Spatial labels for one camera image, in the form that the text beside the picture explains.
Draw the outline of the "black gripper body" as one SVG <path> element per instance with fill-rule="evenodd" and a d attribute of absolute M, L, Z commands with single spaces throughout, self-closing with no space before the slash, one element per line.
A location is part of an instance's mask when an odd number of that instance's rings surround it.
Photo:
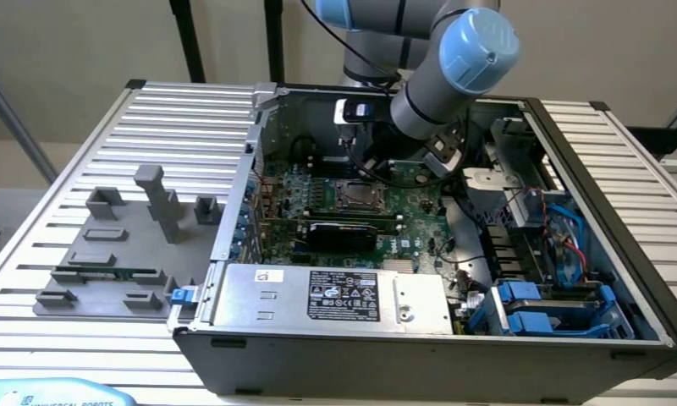
<path fill-rule="evenodd" d="M 385 176 L 390 160 L 406 160 L 421 154 L 422 149 L 424 141 L 408 137 L 392 124 L 358 125 L 358 160 L 378 176 Z"/>

